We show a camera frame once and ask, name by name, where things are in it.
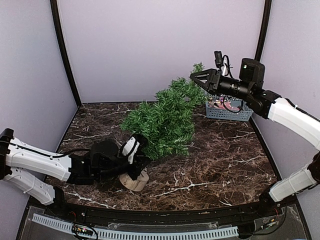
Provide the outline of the black frame post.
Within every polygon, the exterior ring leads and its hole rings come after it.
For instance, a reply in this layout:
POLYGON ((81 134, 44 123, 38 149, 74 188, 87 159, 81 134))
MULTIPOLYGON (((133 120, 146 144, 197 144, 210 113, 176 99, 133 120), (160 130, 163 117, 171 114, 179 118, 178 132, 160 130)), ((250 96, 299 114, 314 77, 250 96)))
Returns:
POLYGON ((56 39, 57 39, 63 67, 66 73, 66 77, 68 80, 68 84, 69 84, 73 99, 75 101, 77 108, 79 108, 82 106, 82 101, 76 86, 75 78, 72 72, 69 56, 67 53, 66 43, 63 36, 63 29, 62 29, 62 24, 61 24, 59 9, 58 9, 58 1, 50 0, 49 2, 50 2, 51 15, 52 15, 53 25, 55 29, 56 39))
POLYGON ((262 20, 261 20, 261 27, 260 27, 257 47, 255 51, 255 56, 254 56, 254 59, 259 62, 261 61, 264 46, 265 46, 267 30, 268 30, 270 15, 271 15, 271 8, 272 8, 272 0, 265 0, 262 20))

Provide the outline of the pink plush ornament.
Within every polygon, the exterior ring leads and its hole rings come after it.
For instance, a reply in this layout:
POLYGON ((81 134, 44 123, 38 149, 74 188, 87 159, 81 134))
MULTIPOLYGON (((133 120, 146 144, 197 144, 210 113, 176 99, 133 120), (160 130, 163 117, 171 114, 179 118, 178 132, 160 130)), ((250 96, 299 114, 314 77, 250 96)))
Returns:
POLYGON ((218 107, 223 110, 231 110, 232 112, 237 112, 240 109, 237 106, 232 105, 231 101, 225 100, 217 103, 218 107))

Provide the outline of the right black frame post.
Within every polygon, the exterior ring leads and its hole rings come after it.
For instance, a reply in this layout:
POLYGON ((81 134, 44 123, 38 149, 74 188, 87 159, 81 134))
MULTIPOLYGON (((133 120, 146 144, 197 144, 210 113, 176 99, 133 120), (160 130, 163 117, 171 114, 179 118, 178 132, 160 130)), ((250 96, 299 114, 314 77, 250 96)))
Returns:
POLYGON ((272 8, 272 0, 265 0, 262 20, 261 20, 261 27, 260 27, 257 47, 255 51, 255 56, 254 56, 254 59, 259 62, 261 61, 264 46, 265 46, 267 30, 268 30, 270 15, 271 15, 271 8, 272 8))

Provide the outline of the small green christmas tree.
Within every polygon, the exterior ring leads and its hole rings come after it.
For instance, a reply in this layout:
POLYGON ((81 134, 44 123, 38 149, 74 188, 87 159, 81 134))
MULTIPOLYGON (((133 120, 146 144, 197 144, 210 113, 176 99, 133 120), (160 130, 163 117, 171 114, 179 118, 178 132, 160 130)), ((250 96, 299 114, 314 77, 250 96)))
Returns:
POLYGON ((155 97, 155 102, 141 102, 120 125, 123 131, 147 138, 147 145, 134 157, 146 156, 152 162, 187 156, 195 134, 194 110, 205 103, 204 91, 191 79, 178 77, 155 97))

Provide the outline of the blue plastic basket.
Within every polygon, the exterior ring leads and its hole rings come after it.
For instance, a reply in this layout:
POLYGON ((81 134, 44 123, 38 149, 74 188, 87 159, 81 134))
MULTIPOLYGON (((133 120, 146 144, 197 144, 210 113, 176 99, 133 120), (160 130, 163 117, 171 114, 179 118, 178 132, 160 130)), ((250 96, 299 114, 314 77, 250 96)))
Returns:
POLYGON ((205 103, 206 117, 209 119, 218 120, 231 120, 247 122, 253 114, 253 110, 250 109, 246 102, 241 99, 224 96, 223 94, 218 95, 207 95, 207 101, 205 103), (214 101, 214 106, 209 105, 209 101, 214 101), (218 107, 218 102, 231 101, 232 105, 239 108, 239 111, 225 110, 218 107))

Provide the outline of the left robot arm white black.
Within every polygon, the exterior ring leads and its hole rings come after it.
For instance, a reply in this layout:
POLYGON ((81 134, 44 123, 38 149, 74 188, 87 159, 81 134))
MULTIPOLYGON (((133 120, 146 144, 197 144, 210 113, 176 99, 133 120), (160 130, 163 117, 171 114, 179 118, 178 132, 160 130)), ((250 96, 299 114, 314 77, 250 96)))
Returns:
POLYGON ((44 183, 31 172, 60 181, 87 186, 122 174, 137 180, 151 159, 144 153, 148 140, 133 134, 122 146, 111 139, 94 143, 90 148, 76 148, 66 153, 46 151, 14 137, 6 128, 0 134, 0 178, 37 199, 60 218, 67 218, 70 206, 64 202, 64 191, 44 183))

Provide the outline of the left black frame post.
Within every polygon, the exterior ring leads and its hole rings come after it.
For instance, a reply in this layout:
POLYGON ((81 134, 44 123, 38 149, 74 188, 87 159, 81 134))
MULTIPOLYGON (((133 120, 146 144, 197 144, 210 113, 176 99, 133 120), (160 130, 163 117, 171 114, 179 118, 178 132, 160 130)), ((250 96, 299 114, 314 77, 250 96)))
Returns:
POLYGON ((76 86, 75 78, 72 72, 69 56, 67 53, 66 43, 63 36, 63 29, 62 29, 62 24, 61 24, 59 9, 58 9, 58 1, 50 0, 49 2, 50 2, 51 15, 52 15, 53 25, 55 29, 56 39, 57 39, 63 67, 66 73, 66 77, 68 80, 68 84, 69 84, 73 99, 75 101, 77 108, 79 108, 82 106, 82 101, 76 86))

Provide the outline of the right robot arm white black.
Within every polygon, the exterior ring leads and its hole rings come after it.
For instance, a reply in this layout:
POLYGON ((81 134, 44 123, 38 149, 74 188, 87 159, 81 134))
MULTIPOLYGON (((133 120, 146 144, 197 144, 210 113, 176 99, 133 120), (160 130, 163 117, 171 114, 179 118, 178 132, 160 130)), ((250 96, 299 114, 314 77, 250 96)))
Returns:
MULTIPOLYGON (((243 58, 239 79, 224 76, 221 70, 206 69, 192 73, 190 79, 209 94, 223 94, 246 102, 253 112, 264 119, 281 124, 298 134, 317 150, 320 148, 320 121, 298 108, 289 99, 263 89, 265 66, 251 58, 243 58)), ((280 202, 296 193, 320 183, 320 155, 316 154, 310 164, 276 182, 260 196, 255 213, 266 217, 280 202)))

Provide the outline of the black front rail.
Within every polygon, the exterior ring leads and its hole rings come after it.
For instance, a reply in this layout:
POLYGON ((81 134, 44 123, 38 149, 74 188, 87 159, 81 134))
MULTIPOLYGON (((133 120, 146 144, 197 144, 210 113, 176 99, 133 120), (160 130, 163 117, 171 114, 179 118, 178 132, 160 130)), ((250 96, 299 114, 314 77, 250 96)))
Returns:
POLYGON ((220 225, 245 225, 262 217, 279 216, 285 203, 267 205, 253 202, 238 206, 183 211, 137 211, 84 206, 63 202, 51 211, 77 223, 107 226, 111 223, 138 225, 182 225, 217 222, 220 225))

